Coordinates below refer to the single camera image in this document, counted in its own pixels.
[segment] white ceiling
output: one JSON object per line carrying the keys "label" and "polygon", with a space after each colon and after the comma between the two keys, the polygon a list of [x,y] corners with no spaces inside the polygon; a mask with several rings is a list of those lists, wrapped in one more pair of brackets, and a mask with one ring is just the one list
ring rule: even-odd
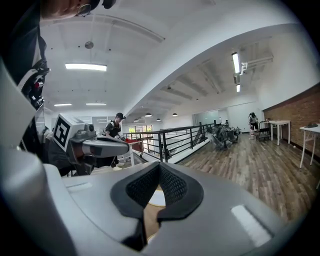
{"label": "white ceiling", "polygon": [[[139,103],[140,107],[128,116],[128,121],[138,118],[146,112],[152,113],[155,119],[164,118],[170,109],[176,105],[189,101],[201,101],[203,97],[212,94],[223,94],[228,90],[235,90],[235,68],[232,53],[238,52],[240,62],[272,56],[269,47],[271,39],[272,37],[269,36],[254,42],[238,42],[237,45],[215,54],[203,63],[199,63],[175,81],[144,97]],[[240,77],[241,85],[243,87],[250,86],[253,81],[260,79],[263,70],[264,66],[260,66],[246,71],[246,74]]]}
{"label": "white ceiling", "polygon": [[[72,103],[71,109],[79,110],[99,102],[122,111],[139,89],[132,80],[146,56],[185,16],[217,2],[117,0],[111,9],[99,5],[84,18],[41,22],[51,68],[43,90],[46,107],[55,110],[53,104]],[[93,49],[85,48],[87,41],[94,43]],[[107,72],[67,70],[65,63],[104,64]]]}

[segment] woman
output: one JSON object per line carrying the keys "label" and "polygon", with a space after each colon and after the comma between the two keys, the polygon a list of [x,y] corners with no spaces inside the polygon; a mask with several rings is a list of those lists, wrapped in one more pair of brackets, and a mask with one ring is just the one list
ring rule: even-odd
{"label": "woman", "polygon": [[250,123],[251,130],[256,129],[257,131],[259,131],[258,118],[254,112],[249,114],[249,123]]}

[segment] wooden floor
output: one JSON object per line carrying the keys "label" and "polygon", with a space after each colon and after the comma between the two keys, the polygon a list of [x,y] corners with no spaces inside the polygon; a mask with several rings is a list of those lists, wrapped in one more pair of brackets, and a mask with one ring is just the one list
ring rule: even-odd
{"label": "wooden floor", "polygon": [[256,141],[241,134],[238,143],[217,151],[208,143],[179,165],[231,180],[262,200],[285,221],[310,209],[316,197],[320,165],[285,141]]}

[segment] black metal railing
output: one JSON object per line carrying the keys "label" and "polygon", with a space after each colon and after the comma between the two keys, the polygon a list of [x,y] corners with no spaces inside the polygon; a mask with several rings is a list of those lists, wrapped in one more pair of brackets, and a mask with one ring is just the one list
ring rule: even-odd
{"label": "black metal railing", "polygon": [[193,149],[197,144],[205,141],[207,139],[206,132],[210,131],[213,126],[213,123],[202,125],[200,122],[196,126],[159,131],[128,132],[123,135],[127,139],[142,141],[143,154],[150,155],[160,162],[168,162],[171,157],[185,150]]}

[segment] black shirt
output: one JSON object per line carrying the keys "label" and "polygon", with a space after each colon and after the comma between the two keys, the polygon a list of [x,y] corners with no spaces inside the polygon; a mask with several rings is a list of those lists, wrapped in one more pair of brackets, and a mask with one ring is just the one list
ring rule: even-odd
{"label": "black shirt", "polygon": [[120,125],[116,124],[115,121],[111,121],[103,129],[102,135],[105,135],[107,132],[110,132],[110,136],[114,138],[116,135],[119,135],[119,132],[121,132]]}

